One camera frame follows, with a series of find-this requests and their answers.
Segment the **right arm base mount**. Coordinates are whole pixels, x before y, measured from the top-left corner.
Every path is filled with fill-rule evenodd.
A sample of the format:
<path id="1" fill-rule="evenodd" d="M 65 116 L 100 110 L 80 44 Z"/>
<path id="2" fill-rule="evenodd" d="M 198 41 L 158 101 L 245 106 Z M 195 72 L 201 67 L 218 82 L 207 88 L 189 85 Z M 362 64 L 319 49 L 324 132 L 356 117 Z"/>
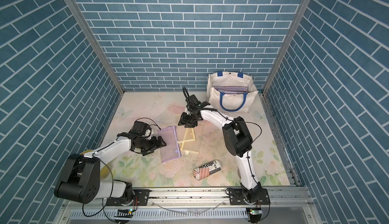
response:
<path id="1" fill-rule="evenodd" d="M 230 205 L 270 205 L 267 189 L 226 188 Z"/>

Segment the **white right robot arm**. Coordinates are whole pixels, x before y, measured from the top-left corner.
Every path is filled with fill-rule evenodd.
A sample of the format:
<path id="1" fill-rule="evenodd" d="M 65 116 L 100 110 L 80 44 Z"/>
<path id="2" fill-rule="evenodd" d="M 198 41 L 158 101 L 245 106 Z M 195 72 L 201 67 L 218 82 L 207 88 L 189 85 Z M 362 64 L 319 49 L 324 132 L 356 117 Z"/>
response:
<path id="1" fill-rule="evenodd" d="M 179 126 L 195 128 L 199 121 L 208 121 L 222 130 L 224 143 L 231 155 L 236 157 L 241 176 L 242 195 L 246 202 L 254 203 L 259 200 L 262 186 L 255 175 L 252 163 L 252 138 L 247 127 L 248 122 L 243 118 L 231 118 L 212 108 L 210 103 L 200 102 L 195 95 L 189 95 L 183 88 L 186 110 L 181 114 Z"/>

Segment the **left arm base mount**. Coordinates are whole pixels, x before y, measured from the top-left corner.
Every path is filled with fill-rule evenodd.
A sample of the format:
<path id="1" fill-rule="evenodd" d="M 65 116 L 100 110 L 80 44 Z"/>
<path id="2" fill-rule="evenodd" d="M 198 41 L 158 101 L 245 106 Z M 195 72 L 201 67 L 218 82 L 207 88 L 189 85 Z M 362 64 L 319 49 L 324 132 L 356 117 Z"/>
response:
<path id="1" fill-rule="evenodd" d="M 107 206 L 147 206 L 150 190 L 148 189 L 135 189 L 126 191 L 124 196 L 120 198 L 110 198 Z"/>

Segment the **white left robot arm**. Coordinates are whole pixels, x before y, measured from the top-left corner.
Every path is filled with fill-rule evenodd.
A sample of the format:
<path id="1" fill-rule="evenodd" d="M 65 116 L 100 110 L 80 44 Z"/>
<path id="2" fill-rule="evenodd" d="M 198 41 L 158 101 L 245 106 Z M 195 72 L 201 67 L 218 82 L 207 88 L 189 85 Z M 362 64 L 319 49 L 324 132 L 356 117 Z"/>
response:
<path id="1" fill-rule="evenodd" d="M 85 154 L 70 155 L 62 168 L 54 195 L 81 204 L 102 199 L 130 205 L 135 199 L 132 184 L 113 177 L 102 180 L 101 170 L 125 152 L 146 156 L 166 145 L 161 136 L 154 135 L 151 125 L 136 121 L 129 132 L 119 133 L 112 143 Z"/>

